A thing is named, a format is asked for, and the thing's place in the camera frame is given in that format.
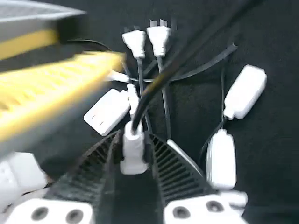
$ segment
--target black fabric background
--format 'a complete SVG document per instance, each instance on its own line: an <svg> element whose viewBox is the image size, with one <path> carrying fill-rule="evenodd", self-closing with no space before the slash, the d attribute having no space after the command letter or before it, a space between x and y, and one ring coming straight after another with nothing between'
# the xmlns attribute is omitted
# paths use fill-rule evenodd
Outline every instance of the black fabric background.
<svg viewBox="0 0 299 224"><path fill-rule="evenodd" d="M178 24L179 47L188 36L237 0L45 0L89 14L86 38L101 41L115 51L126 51L121 39L124 27L145 29L150 19L174 18ZM299 210L299 1L266 0L246 14L238 26L241 41L228 67L228 89L242 67L249 63L265 69L266 89L243 120L233 120L227 130L236 147L237 190L246 191L249 223L297 223ZM211 40L188 63L192 68L204 63L227 45L231 30ZM52 46L1 61L0 70L55 61L82 51L75 46ZM173 139L193 159L220 121L220 68L222 64L196 77L171 84ZM124 84L111 83L122 89ZM49 175L57 178L85 150L101 137L78 119L46 137L31 151ZM149 110L154 132L165 138L162 96Z"/></svg>

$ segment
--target black cable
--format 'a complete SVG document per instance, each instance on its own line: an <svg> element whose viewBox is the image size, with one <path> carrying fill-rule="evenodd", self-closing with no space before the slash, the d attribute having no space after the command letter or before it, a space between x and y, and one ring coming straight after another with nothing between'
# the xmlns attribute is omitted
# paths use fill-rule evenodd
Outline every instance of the black cable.
<svg viewBox="0 0 299 224"><path fill-rule="evenodd" d="M170 82L176 82L176 81L180 81L186 78L190 78L192 76L195 76L201 72L204 72L205 70L213 67L214 65L216 65L217 63L219 63L220 61L222 61L223 59L227 58L228 56L230 56L232 53L234 53L236 50L238 49L238 46L236 46L234 43L230 44L227 48L225 48L220 54L218 54L217 56L215 56L214 58L212 58L210 61L208 61L207 63L199 66L198 68L189 71L183 75L175 75L174 78L172 78L170 80ZM138 81L138 79L135 78L130 78L130 80L132 81ZM154 82L154 79L144 79L143 80L146 83L152 83Z"/></svg>
<svg viewBox="0 0 299 224"><path fill-rule="evenodd" d="M141 100L133 118L132 132L137 130L138 124L151 100L158 92L160 92L163 86L171 80L171 78L175 75L175 72L196 52L201 50L211 38L214 38L228 25L231 25L236 20L240 19L244 13L256 5L255 3L261 3L263 1L264 0L236 1L226 13L212 21L211 24L204 26L203 29L197 31L187 44L185 44L185 46L177 52L173 60L164 66L162 73L159 74L155 81L151 83L142 93Z"/></svg>
<svg viewBox="0 0 299 224"><path fill-rule="evenodd" d="M142 59L137 59L137 67L138 67L138 81L139 81L139 91L140 96L143 92L143 72L142 72Z"/></svg>
<svg viewBox="0 0 299 224"><path fill-rule="evenodd" d="M202 146L200 152L199 152L199 159L198 159L198 164L201 164L202 159L204 158L204 156L206 155L206 151L207 151L207 146L210 142L210 140L212 139L213 135L217 133L217 131L219 131L219 129L221 129L221 127L223 127L225 125L225 123L228 121L227 117L224 117L223 120L219 123L219 125L213 130L213 132L210 134L210 136L207 138L207 140L205 141L204 145Z"/></svg>
<svg viewBox="0 0 299 224"><path fill-rule="evenodd" d="M224 88L225 88L225 71L226 71L226 65L224 65L221 68L221 121L224 120Z"/></svg>
<svg viewBox="0 0 299 224"><path fill-rule="evenodd" d="M107 45L99 42L99 41L93 41L88 39L71 39L67 40L68 43L81 43L81 44L91 44L96 46L96 49L99 51L112 51L111 48L109 48Z"/></svg>
<svg viewBox="0 0 299 224"><path fill-rule="evenodd" d="M142 71L142 59L137 59L137 67L138 67L138 79L139 79L139 92L140 96L142 95L143 92L143 71ZM146 126L148 128L149 134L153 134L153 129L150 123L150 117L148 112L146 111L144 114L144 119Z"/></svg>
<svg viewBox="0 0 299 224"><path fill-rule="evenodd" d="M162 58L157 57L157 62L158 62L159 72L161 72L163 68ZM170 119L170 111L169 111L169 102L168 102L167 91L166 91L167 86L168 85L166 85L162 89L162 98L163 98L165 120L166 120L166 135L167 135L167 139L171 139L171 119Z"/></svg>

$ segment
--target white outlet adapter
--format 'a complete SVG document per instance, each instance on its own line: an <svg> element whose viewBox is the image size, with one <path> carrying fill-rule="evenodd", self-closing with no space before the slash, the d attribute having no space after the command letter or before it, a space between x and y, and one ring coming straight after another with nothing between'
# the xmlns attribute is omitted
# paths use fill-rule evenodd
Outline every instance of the white outlet adapter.
<svg viewBox="0 0 299 224"><path fill-rule="evenodd" d="M224 116L243 119L265 89L267 75L261 68L245 65L225 97Z"/></svg>

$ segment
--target white connector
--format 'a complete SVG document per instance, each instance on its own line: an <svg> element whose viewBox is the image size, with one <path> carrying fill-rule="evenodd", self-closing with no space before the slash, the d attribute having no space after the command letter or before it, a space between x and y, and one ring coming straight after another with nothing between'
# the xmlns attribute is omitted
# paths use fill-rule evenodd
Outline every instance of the white connector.
<svg viewBox="0 0 299 224"><path fill-rule="evenodd" d="M245 65L225 97L224 116L243 119L265 89L267 75L261 68Z"/></svg>
<svg viewBox="0 0 299 224"><path fill-rule="evenodd" d="M234 139L225 129L220 129L208 146L206 180L215 189L230 190L236 179Z"/></svg>
<svg viewBox="0 0 299 224"><path fill-rule="evenodd" d="M106 136L124 118L129 109L127 91L118 92L111 89L92 106L83 119L100 135Z"/></svg>
<svg viewBox="0 0 299 224"><path fill-rule="evenodd" d="M121 83L129 83L130 79L126 74L112 70L110 74L107 76L106 81L118 81Z"/></svg>
<svg viewBox="0 0 299 224"><path fill-rule="evenodd" d="M153 45L155 57L164 57L166 54L166 43L171 32L171 29L167 27L167 21L160 20L160 26L157 26L156 21L150 21L150 27L146 30Z"/></svg>
<svg viewBox="0 0 299 224"><path fill-rule="evenodd" d="M128 48L131 49L134 58L144 58L145 32L133 30L122 35L122 39Z"/></svg>
<svg viewBox="0 0 299 224"><path fill-rule="evenodd" d="M133 119L134 114L137 110L138 103L139 103L139 97L137 94L136 87L133 84L129 83L127 85L127 89L128 89L128 99L129 99L130 106L131 106L130 116L131 116L131 119Z"/></svg>
<svg viewBox="0 0 299 224"><path fill-rule="evenodd" d="M132 121L125 125L122 151L124 160L121 161L120 167L123 174L142 174L148 169L148 164L143 160L144 133L141 124L136 133L132 133Z"/></svg>

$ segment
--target power cord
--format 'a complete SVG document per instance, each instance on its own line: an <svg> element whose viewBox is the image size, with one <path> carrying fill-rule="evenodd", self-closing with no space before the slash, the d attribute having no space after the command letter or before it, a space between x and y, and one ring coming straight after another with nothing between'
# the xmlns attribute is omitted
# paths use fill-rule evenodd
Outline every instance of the power cord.
<svg viewBox="0 0 299 224"><path fill-rule="evenodd" d="M146 111L147 106L154 96L162 90L175 72L196 52L201 50L211 38L227 28L229 25L241 18L249 9L261 3L264 0L242 0L237 1L225 14L207 24L203 29L195 32L194 36L185 44L185 46L175 55L173 60L169 61L163 68L163 72L151 83L142 93L136 113L132 121L132 133L137 131L138 125Z"/></svg>
<svg viewBox="0 0 299 224"><path fill-rule="evenodd" d="M140 92L140 97L141 97L143 89L144 89L143 88L142 59L140 59L140 58L137 59L137 66L138 66L139 92ZM153 134L152 125L150 123L150 117L149 117L149 114L147 111L144 114L144 119L145 119L146 126L148 128L149 134Z"/></svg>
<svg viewBox="0 0 299 224"><path fill-rule="evenodd" d="M171 29L167 27L167 21L160 20L160 26L157 26L156 21L150 21L150 27L147 29L147 33L149 36L149 40L153 45L153 52L157 59L159 72L162 72L163 69L163 60L162 58L166 55L166 44L168 42ZM166 92L166 88L168 85L162 89L162 97L164 104L164 113L166 120L166 134L167 139L171 139L171 119L170 119L170 111L169 111L169 103L168 96Z"/></svg>
<svg viewBox="0 0 299 224"><path fill-rule="evenodd" d="M131 49L134 58L137 60L138 66L138 81L140 97L143 92L143 72L142 72L142 58L145 57L144 44L145 44L145 32L138 29L126 32L122 35L122 39L128 48ZM153 133L150 123L150 117L147 111L144 112L145 123L150 134Z"/></svg>
<svg viewBox="0 0 299 224"><path fill-rule="evenodd" d="M159 72L161 72L163 68L162 58L157 57L157 62L158 62ZM169 101L168 101L167 91L166 91L167 87L168 85L162 89L162 98L163 98L165 120L166 120L167 139L171 139L171 119L170 119L170 111L169 111Z"/></svg>
<svg viewBox="0 0 299 224"><path fill-rule="evenodd" d="M202 72L208 70L209 68L213 67L214 65L216 65L220 61L227 58L229 55L234 53L237 49L238 49L238 46L236 46L234 43L232 43L227 48L225 48L220 54L218 54L217 56L212 58L207 63L199 66L198 68L196 68L192 71L189 71L189 72L187 72L183 75L179 75L179 74L174 75L174 77L170 80L170 82L181 81L183 79L191 78L191 77L193 77L193 76L195 76L199 73L202 73ZM130 78L130 80L131 81L138 81L138 79L136 79L136 78ZM144 79L143 81L146 82L146 83L152 83L152 82L154 82L154 79Z"/></svg>

